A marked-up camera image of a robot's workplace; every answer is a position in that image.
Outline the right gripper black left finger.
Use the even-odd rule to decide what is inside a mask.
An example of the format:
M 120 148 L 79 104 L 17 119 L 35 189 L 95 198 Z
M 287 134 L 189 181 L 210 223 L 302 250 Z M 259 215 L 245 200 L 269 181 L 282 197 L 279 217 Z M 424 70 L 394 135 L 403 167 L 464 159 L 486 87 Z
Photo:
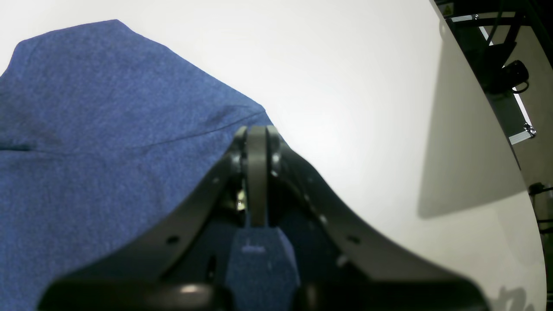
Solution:
M 95 263 L 53 282 L 41 311 L 233 311 L 225 285 L 247 127 L 166 218 Z

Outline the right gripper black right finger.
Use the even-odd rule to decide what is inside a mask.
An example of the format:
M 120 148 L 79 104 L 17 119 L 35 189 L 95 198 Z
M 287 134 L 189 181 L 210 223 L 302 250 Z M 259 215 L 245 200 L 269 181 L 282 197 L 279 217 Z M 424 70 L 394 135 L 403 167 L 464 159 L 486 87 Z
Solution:
M 291 311 L 487 311 L 480 288 L 386 238 L 267 130 L 268 222 L 292 244 L 299 271 Z

